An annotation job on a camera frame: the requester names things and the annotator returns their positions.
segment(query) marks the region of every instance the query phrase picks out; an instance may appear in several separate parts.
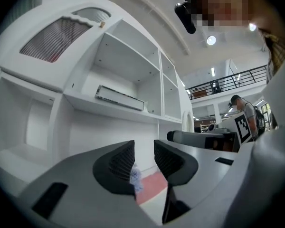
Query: balcony railing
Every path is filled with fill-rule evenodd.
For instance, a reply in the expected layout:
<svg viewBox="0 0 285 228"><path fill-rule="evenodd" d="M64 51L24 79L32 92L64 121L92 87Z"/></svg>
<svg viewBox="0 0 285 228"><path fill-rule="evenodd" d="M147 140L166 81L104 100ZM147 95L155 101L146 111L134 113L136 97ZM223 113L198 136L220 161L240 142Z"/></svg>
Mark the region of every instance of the balcony railing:
<svg viewBox="0 0 285 228"><path fill-rule="evenodd" d="M266 66L229 75L186 89L190 100L266 81Z"/></svg>

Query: ceiling light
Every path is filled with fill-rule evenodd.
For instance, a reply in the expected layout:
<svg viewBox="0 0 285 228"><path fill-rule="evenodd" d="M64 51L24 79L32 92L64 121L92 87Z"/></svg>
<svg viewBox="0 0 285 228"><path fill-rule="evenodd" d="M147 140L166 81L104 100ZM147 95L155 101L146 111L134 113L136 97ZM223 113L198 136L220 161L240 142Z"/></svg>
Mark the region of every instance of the ceiling light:
<svg viewBox="0 0 285 228"><path fill-rule="evenodd" d="M264 101L264 100L261 100L261 101L260 101L259 103L257 103L256 105L261 104L263 101Z"/></svg>
<svg viewBox="0 0 285 228"><path fill-rule="evenodd" d="M212 73L212 77L214 77L215 76L214 67L211 68L211 73Z"/></svg>
<svg viewBox="0 0 285 228"><path fill-rule="evenodd" d="M207 44L210 46L214 45L216 43L216 41L217 41L217 39L215 38L215 36L209 36L207 38Z"/></svg>
<svg viewBox="0 0 285 228"><path fill-rule="evenodd" d="M255 31L256 30L256 28L257 28L257 26L256 25L254 25L254 24L249 24L249 29L250 29L250 31Z"/></svg>

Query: person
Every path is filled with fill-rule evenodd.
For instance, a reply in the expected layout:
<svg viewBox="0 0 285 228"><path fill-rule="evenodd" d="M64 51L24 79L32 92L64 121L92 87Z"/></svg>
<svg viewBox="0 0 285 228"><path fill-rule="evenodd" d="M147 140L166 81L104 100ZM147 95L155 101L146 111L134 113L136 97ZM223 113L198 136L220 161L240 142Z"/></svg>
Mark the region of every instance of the person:
<svg viewBox="0 0 285 228"><path fill-rule="evenodd" d="M186 0L191 14L209 26L256 25L269 50L267 83L285 60L285 0Z"/></svg>
<svg viewBox="0 0 285 228"><path fill-rule="evenodd" d="M256 140L258 137L258 127L256 118L257 116L253 105L238 95L232 96L230 101L233 106L237 107L237 110L245 113L251 131L252 139Z"/></svg>

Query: pink surface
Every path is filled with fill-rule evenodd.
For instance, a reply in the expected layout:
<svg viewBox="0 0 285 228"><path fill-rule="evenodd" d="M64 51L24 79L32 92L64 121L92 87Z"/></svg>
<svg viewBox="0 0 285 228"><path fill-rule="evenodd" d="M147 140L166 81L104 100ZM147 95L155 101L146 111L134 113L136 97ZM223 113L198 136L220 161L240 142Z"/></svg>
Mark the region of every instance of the pink surface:
<svg viewBox="0 0 285 228"><path fill-rule="evenodd" d="M143 190L136 194L136 202L142 204L164 190L168 183L161 172L142 179Z"/></svg>

